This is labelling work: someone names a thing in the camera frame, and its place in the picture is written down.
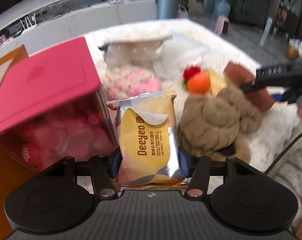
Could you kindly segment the blue grey trash bin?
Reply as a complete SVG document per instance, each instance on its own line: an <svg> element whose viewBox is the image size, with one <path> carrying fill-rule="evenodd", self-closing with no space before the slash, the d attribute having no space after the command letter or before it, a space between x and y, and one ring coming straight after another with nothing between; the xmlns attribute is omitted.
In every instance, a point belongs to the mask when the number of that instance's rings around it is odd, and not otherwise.
<svg viewBox="0 0 302 240"><path fill-rule="evenodd" d="M173 19L178 17L179 0L156 0L157 19Z"/></svg>

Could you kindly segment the orange red crochet ball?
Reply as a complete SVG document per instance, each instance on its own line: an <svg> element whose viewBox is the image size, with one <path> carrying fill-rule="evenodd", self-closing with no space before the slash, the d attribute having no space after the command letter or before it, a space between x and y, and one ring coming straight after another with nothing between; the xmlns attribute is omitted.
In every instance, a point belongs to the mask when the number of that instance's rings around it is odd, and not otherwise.
<svg viewBox="0 0 302 240"><path fill-rule="evenodd" d="M195 94L207 94L211 87L211 80L207 72L202 71L197 65L184 69L182 87Z"/></svg>

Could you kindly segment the white wifi router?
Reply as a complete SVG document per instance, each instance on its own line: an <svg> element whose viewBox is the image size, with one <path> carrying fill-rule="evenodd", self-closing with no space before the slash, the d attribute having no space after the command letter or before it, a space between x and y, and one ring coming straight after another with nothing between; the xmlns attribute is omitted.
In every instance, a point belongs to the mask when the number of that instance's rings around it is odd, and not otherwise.
<svg viewBox="0 0 302 240"><path fill-rule="evenodd" d="M21 34L25 34L37 27L36 16L33 13L31 16L25 16L23 19L20 19L22 25Z"/></svg>

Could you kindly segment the red transparent cube container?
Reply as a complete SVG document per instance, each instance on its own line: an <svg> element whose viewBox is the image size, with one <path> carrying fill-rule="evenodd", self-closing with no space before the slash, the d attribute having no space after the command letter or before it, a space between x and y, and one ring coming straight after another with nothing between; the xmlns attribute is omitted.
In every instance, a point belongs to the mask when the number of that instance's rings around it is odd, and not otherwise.
<svg viewBox="0 0 302 240"><path fill-rule="evenodd" d="M33 172L117 147L86 38L46 48L9 66L0 81L0 147Z"/></svg>

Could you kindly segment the pink white crochet hat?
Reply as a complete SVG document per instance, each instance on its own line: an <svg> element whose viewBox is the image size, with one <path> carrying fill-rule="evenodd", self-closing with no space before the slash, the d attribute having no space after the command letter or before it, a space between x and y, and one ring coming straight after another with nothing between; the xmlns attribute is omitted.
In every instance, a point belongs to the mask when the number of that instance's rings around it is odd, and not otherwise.
<svg viewBox="0 0 302 240"><path fill-rule="evenodd" d="M101 83L108 100L128 99L162 90L161 81L152 71L131 65L108 69Z"/></svg>

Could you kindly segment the dark cabinet with plants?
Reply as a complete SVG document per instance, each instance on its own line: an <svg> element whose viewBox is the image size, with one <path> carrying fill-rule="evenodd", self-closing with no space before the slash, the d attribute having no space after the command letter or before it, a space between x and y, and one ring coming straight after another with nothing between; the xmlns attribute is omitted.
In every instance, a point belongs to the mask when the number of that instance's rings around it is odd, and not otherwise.
<svg viewBox="0 0 302 240"><path fill-rule="evenodd" d="M229 19L239 24L263 28L268 18L271 0L227 0L230 4Z"/></svg>

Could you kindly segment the orange storage box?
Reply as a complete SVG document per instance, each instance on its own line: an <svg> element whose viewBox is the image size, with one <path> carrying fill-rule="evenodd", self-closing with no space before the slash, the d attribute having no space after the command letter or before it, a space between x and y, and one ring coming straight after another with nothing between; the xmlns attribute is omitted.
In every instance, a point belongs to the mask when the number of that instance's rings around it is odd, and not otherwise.
<svg viewBox="0 0 302 240"><path fill-rule="evenodd" d="M29 57L24 45L17 47L0 58L0 83L8 68ZM20 160L8 153L0 143L0 239L12 232L6 219L4 202L7 195L16 187L32 178L35 172L27 168Z"/></svg>

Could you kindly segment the white marble tv console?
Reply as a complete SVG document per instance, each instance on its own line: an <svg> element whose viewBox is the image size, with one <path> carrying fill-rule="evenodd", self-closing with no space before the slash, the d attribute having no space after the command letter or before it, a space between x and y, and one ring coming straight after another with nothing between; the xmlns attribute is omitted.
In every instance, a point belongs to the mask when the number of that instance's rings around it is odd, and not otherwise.
<svg viewBox="0 0 302 240"><path fill-rule="evenodd" d="M101 3L69 12L62 17L44 21L35 29L0 46L0 58L24 45L28 54L90 31L114 25L155 20L157 4L154 0L126 3Z"/></svg>

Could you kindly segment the golden basket with bag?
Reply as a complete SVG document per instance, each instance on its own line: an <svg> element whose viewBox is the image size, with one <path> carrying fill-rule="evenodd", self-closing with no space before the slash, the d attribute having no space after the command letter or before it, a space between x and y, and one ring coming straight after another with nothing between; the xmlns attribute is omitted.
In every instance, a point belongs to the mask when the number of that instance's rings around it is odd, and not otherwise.
<svg viewBox="0 0 302 240"><path fill-rule="evenodd" d="M299 39L290 39L285 51L285 55L289 60L294 61L299 57L300 43L301 41Z"/></svg>

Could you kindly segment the white lace tablecloth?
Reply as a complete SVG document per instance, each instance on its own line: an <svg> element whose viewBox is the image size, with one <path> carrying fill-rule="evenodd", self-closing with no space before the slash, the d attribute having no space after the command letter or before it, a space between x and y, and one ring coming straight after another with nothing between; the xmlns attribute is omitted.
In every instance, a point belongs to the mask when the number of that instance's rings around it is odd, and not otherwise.
<svg viewBox="0 0 302 240"><path fill-rule="evenodd" d="M137 41L171 35L163 43L160 56L155 61L155 73L162 80L163 89L174 89L176 119L180 120L184 102L188 96L182 88L183 69L192 63L200 64L203 70L213 74L214 83L229 81L236 86L254 80L260 64L242 50L214 34L207 28L190 20L159 20L103 28L86 33L91 57L103 77L106 63L99 47L112 41ZM247 98L265 111L262 127L245 137L251 151L251 165L265 171L289 141L299 124L296 105L272 104L271 95L282 89L258 90Z"/></svg>

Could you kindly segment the yellow wet wipes packet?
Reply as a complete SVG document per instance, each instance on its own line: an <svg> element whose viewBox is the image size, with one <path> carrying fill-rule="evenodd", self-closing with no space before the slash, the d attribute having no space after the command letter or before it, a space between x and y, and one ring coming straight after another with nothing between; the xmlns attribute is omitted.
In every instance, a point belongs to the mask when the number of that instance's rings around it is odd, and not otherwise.
<svg viewBox="0 0 302 240"><path fill-rule="evenodd" d="M166 90L107 102L116 112L115 129L122 155L117 176L120 184L174 185L183 179L175 98L174 90Z"/></svg>

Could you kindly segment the brown sponge block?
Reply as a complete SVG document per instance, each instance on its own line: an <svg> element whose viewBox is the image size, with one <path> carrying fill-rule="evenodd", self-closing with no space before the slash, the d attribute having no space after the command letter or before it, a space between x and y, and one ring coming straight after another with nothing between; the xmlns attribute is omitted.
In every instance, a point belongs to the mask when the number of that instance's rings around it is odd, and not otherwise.
<svg viewBox="0 0 302 240"><path fill-rule="evenodd" d="M261 112L268 111L274 105L275 100L269 95L266 89L251 87L255 77L244 66L229 61L223 73L229 82L240 89L244 89L245 98Z"/></svg>

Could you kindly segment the blue water jug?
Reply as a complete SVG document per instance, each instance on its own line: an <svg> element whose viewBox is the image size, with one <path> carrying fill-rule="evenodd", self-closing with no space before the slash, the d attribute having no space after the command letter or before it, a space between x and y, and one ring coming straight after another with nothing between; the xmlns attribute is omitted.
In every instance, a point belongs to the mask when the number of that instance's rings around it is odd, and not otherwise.
<svg viewBox="0 0 302 240"><path fill-rule="evenodd" d="M227 0L216 0L214 3L214 9L212 18L217 20L220 16L229 17L230 5Z"/></svg>

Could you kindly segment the pink space heater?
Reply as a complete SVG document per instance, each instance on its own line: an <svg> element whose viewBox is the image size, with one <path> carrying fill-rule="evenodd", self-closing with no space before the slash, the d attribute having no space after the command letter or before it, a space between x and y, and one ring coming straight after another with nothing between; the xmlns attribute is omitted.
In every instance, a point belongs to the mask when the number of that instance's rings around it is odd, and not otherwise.
<svg viewBox="0 0 302 240"><path fill-rule="evenodd" d="M217 35L226 35L229 31L230 21L227 17L220 15L216 22L215 32Z"/></svg>

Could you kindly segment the brown plush toy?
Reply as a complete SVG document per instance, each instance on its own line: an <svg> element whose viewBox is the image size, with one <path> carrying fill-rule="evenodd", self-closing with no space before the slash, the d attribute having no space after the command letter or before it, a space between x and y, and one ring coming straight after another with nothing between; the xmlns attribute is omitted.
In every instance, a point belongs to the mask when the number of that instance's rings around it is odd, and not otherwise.
<svg viewBox="0 0 302 240"><path fill-rule="evenodd" d="M262 120L260 110L234 85L227 85L215 97L191 94L178 124L179 145L191 155L213 161L234 156L250 163L244 136L257 132Z"/></svg>

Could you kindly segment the pastel woven basket bag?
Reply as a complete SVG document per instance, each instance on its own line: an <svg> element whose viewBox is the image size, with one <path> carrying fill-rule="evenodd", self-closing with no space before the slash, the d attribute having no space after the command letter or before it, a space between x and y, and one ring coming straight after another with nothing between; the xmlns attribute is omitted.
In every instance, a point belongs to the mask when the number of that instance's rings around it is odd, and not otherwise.
<svg viewBox="0 0 302 240"><path fill-rule="evenodd" d="M188 18L188 11L183 5L179 5L178 18Z"/></svg>

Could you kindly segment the white cloth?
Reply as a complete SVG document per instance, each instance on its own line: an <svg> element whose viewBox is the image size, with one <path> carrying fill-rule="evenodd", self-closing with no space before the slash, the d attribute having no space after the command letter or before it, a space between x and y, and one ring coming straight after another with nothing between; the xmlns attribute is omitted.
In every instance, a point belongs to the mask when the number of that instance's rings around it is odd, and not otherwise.
<svg viewBox="0 0 302 240"><path fill-rule="evenodd" d="M162 80L180 79L186 67L209 51L207 45L184 34L173 33L163 42L159 57L154 60L154 73Z"/></svg>

